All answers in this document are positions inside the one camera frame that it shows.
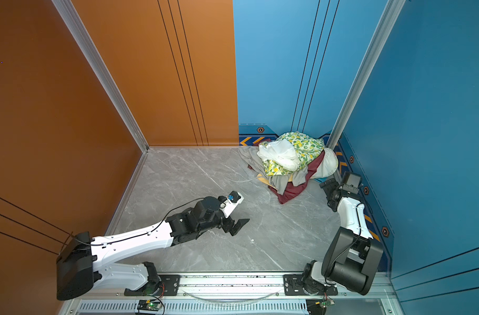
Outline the teal blue t-shirt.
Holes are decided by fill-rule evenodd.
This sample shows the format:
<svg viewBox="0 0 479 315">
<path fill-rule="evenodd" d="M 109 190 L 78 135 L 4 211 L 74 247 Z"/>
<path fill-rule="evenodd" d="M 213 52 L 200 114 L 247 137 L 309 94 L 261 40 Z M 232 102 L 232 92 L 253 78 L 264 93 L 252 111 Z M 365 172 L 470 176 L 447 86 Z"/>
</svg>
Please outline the teal blue t-shirt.
<svg viewBox="0 0 479 315">
<path fill-rule="evenodd" d="M 327 177 L 315 177 L 314 180 L 319 182 L 319 183 L 323 183 L 323 182 L 326 182 L 327 181 Z"/>
</svg>

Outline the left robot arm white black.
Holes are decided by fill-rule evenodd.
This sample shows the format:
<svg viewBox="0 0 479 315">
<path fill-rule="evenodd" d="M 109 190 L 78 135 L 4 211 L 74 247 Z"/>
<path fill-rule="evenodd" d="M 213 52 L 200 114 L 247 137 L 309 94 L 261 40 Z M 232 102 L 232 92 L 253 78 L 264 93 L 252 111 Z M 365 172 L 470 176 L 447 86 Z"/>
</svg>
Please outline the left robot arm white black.
<svg viewBox="0 0 479 315">
<path fill-rule="evenodd" d="M 126 296 L 161 295 L 169 286 L 154 263 L 127 265 L 122 260 L 196 240 L 214 228 L 235 236 L 248 223 L 231 217 L 243 201 L 233 191 L 228 196 L 199 198 L 194 207 L 168 213 L 159 223 L 131 232 L 94 238 L 88 232 L 77 234 L 56 260 L 57 299 L 68 301 L 103 289 L 123 289 Z"/>
</svg>

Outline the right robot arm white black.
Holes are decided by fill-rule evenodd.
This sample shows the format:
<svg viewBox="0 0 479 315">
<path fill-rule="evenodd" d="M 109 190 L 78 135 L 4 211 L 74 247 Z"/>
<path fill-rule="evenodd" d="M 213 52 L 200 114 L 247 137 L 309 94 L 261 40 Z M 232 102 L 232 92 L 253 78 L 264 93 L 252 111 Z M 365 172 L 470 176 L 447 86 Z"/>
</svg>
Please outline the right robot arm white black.
<svg viewBox="0 0 479 315">
<path fill-rule="evenodd" d="M 361 177 L 352 172 L 346 172 L 340 182 L 332 178 L 320 185 L 328 207 L 339 214 L 340 227 L 323 261 L 305 266 L 301 283 L 309 295 L 330 294 L 338 285 L 360 295 L 371 289 L 383 246 L 369 232 L 360 185 Z"/>
</svg>

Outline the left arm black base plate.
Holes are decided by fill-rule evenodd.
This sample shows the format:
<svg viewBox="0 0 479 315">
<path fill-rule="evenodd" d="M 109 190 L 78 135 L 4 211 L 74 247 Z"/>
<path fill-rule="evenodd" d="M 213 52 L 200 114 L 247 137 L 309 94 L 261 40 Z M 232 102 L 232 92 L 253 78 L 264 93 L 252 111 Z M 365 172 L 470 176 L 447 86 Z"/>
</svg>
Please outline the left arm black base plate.
<svg viewBox="0 0 479 315">
<path fill-rule="evenodd" d="M 177 295 L 180 284 L 180 275 L 167 274 L 157 276 L 155 280 L 149 280 L 144 286 L 138 290 L 125 289 L 124 296 L 127 297 L 174 297 Z"/>
</svg>

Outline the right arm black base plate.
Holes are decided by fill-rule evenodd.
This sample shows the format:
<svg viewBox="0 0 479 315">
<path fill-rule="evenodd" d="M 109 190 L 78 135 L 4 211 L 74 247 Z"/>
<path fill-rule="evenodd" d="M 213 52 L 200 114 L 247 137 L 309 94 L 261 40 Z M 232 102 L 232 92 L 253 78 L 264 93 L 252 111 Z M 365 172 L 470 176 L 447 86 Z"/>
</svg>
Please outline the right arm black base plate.
<svg viewBox="0 0 479 315">
<path fill-rule="evenodd" d="M 284 292 L 286 296 L 338 296 L 335 286 L 325 286 L 314 280 L 303 280 L 302 274 L 286 274 L 284 279 Z"/>
</svg>

